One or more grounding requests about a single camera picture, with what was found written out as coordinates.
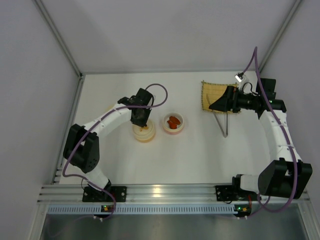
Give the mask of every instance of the bowl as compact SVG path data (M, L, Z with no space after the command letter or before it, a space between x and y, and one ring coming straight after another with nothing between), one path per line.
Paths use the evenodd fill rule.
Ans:
M176 117L177 119L179 119L180 121L180 124L177 126L176 129L171 129L169 127L169 123L168 123L168 120L170 117ZM162 119L162 127L163 127L163 130L167 133L167 134L171 134L171 135L176 135L176 134L179 134L181 133L181 131L183 130L185 126L185 121L184 121L184 118L183 116L178 113L178 112L170 112L168 114L166 114L164 116L164 118Z
M137 125L132 126L132 131L135 139L137 139L141 143L150 142L156 135L156 126L151 119L146 122L146 126L147 127L140 127Z

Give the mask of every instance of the metal stick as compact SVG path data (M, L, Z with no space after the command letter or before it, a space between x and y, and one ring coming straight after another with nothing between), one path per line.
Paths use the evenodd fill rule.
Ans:
M206 100L208 101L209 105L211 105L208 94L206 95ZM217 116L217 114L215 113L214 110L212 110L212 113L214 115L214 118L215 118L216 122L219 125L219 128L220 128L220 130L222 132L223 137L224 138L228 137L228 134L229 134L229 131L228 131L228 112L226 112L225 131L224 131L224 128L222 127L222 125L221 125L221 123L220 123L220 121L218 119L218 116Z

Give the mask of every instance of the metal frame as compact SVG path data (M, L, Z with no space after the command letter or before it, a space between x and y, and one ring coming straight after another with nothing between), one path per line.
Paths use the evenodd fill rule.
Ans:
M126 202L117 205L137 204L218 204L216 188L217 185L230 185L230 183L206 183L206 184L126 184ZM50 184L41 188L38 198L39 205L46 204L79 204L92 205L82 202L83 189L79 184ZM307 191L304 191L299 199L293 203L309 201ZM286 198L273 197L270 204L285 204ZM237 201L237 204L247 204L248 201ZM93 203L97 205L108 204L108 202Z
M114 215L184 215L184 214L237 214L234 204L121 204ZM50 215L110 215L101 205L51 204Z
M298 12L303 0L295 0L294 3L292 4L292 7L290 8L288 14L286 15L283 23L281 24L277 34L275 35L272 43L270 44L268 51L264 55L261 64L259 66L259 71L260 73L263 71L265 68L267 62L269 61L272 53L275 51L276 47L278 46L280 39L283 37L284 33L288 29L289 25L291 24L293 17L296 15Z
M320 240L320 223L311 201L303 201L298 206L309 239Z
M71 64L73 70L75 71L75 74L79 78L81 78L82 73L80 72L75 59L73 58L72 54L70 53L70 50L69 50L68 46L66 45L64 39L62 38L61 34L59 33L54 21L50 17L50 14L49 14L48 10L46 9L44 3L42 2L42 0L32 0L32 1L35 5L36 9L39 11L40 15L44 19L45 23L47 24L48 28L52 32L53 37L55 38L55 40L59 44L65 57L67 58L67 60Z
M46 215L48 211L48 205L38 205L36 214L34 216L31 230L26 239L28 240L39 240L41 237L42 229L45 224Z
M56 158L55 171L52 173L51 183L55 182L55 180L57 178L57 171L62 170L61 167L62 167L62 164L63 164L63 161L64 161L64 157L63 157L64 146L65 146L66 141L67 141L69 129L72 126L72 124L74 123L74 121L75 121L76 112L77 112L77 109L78 109L78 104L79 104L79 100L80 100L80 96L81 96L81 92L82 92L82 88L83 88L83 85L84 85L85 78L86 78L86 76L83 76L83 77L81 77L79 79L79 82L78 82L78 84L76 86L76 90L74 92L72 105L70 107L69 114L68 114L68 119L67 119L67 122L65 123L65 126L64 126L63 139L61 141L59 152L58 152L57 158Z

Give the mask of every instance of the red food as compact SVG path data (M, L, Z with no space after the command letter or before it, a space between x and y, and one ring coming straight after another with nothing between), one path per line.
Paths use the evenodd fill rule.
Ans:
M178 125L174 122L168 120L167 123L169 124L170 129L177 129Z
M181 122L179 121L178 118L176 118L175 116L171 116L169 117L170 121L173 122L174 124L180 125Z

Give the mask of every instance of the metal floor panel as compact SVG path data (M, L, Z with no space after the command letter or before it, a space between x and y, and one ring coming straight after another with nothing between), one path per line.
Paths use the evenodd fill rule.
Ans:
M47 215L42 240L307 240L296 204L273 214L262 211L248 220L216 214L114 215L103 220L79 215Z

